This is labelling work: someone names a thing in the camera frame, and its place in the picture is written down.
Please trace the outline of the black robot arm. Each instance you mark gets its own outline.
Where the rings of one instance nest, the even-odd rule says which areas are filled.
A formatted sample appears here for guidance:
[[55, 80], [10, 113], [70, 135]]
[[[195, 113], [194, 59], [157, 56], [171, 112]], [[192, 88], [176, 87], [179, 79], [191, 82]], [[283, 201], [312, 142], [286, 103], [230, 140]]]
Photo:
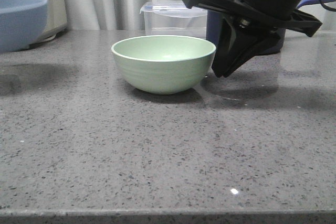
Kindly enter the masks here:
[[301, 0], [182, 0], [221, 14], [222, 25], [212, 70], [228, 77], [252, 57], [275, 46], [285, 28], [312, 37], [321, 21], [296, 7]]

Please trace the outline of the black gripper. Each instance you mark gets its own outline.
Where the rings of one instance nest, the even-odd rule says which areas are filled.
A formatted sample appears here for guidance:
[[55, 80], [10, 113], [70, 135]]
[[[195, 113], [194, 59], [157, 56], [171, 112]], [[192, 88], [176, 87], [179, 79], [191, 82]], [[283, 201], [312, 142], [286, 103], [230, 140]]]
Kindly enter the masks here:
[[274, 47], [280, 40], [277, 28], [297, 31], [312, 37], [322, 26], [322, 22], [316, 17], [297, 9], [293, 10], [288, 18], [279, 19], [251, 7], [243, 0], [182, 1], [187, 8], [195, 6], [224, 13], [212, 63], [212, 70], [217, 77], [230, 76], [252, 57]]

